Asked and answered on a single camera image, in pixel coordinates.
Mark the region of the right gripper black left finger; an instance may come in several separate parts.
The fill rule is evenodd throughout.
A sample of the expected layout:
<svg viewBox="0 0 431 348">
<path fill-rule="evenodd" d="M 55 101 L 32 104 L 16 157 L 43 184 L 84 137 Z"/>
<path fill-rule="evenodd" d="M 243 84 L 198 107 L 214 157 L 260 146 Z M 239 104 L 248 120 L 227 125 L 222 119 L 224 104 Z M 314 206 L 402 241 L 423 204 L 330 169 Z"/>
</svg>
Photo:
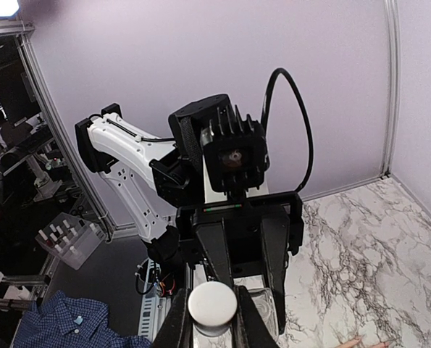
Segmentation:
<svg viewBox="0 0 431 348">
<path fill-rule="evenodd" d="M 152 348 L 193 347 L 193 322 L 188 309 L 190 289 L 180 289 L 174 298 L 167 316 L 153 340 Z"/>
</svg>

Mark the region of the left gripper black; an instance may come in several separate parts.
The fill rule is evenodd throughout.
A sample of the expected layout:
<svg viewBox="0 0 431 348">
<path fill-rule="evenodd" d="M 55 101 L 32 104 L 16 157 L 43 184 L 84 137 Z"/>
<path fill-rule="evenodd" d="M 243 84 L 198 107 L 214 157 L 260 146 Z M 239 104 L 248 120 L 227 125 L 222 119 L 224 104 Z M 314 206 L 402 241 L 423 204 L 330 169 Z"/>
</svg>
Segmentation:
<svg viewBox="0 0 431 348">
<path fill-rule="evenodd" d="M 216 281 L 260 275 L 275 301 L 279 334 L 285 330 L 285 273 L 288 255 L 303 240 L 303 202 L 294 191 L 253 196 L 238 202 L 181 207 L 178 250 L 194 268 L 205 265 Z"/>
</svg>

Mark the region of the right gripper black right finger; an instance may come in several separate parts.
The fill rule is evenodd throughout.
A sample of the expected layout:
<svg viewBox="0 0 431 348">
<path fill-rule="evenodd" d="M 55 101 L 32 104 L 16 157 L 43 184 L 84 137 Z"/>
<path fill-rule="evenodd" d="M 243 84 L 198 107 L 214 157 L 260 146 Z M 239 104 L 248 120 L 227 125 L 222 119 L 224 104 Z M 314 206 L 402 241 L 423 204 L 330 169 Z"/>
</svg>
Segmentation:
<svg viewBox="0 0 431 348">
<path fill-rule="evenodd" d="M 233 347 L 277 347 L 277 344 L 267 330 L 248 289 L 245 286 L 235 286 L 234 293 L 238 304 L 236 313 L 232 319 Z"/>
</svg>

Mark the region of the clear nail polish bottle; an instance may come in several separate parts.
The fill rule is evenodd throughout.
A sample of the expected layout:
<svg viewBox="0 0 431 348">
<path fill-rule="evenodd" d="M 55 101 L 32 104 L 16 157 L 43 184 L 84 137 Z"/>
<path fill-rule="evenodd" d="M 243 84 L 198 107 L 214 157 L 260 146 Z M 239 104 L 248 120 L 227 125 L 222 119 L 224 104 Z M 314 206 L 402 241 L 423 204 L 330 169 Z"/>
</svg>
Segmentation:
<svg viewBox="0 0 431 348">
<path fill-rule="evenodd" d="M 277 312 L 275 307 L 275 300 L 271 289 L 258 288 L 250 289 L 249 294 L 256 305 L 256 308 L 264 321 L 267 330 L 272 338 L 277 341 L 279 337 L 279 328 L 277 323 Z"/>
</svg>

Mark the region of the blue checked shirt forearm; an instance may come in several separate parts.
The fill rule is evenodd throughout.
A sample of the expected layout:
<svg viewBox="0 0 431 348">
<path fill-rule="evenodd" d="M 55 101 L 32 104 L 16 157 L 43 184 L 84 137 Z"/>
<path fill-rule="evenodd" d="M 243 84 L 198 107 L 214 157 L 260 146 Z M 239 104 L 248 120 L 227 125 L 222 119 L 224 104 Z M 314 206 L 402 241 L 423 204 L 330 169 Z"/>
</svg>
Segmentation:
<svg viewBox="0 0 431 348">
<path fill-rule="evenodd" d="M 144 336 L 120 336 L 109 327 L 108 305 L 57 291 L 31 303 L 20 321 L 14 347 L 150 347 Z"/>
</svg>

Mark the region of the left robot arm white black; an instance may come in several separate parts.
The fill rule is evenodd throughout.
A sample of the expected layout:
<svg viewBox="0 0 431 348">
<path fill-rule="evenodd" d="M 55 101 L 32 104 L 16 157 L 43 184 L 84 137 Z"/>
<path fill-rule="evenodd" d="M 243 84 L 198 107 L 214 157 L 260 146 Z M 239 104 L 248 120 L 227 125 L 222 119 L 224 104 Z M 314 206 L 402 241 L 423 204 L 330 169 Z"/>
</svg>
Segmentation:
<svg viewBox="0 0 431 348">
<path fill-rule="evenodd" d="M 193 101 L 168 118 L 169 138 L 126 122 L 111 104 L 75 125 L 80 157 L 122 200 L 149 257 L 181 286 L 204 262 L 216 281 L 261 276 L 285 328 L 285 273 L 303 241 L 297 190 L 267 191 L 269 101 L 260 120 L 227 94 Z"/>
</svg>

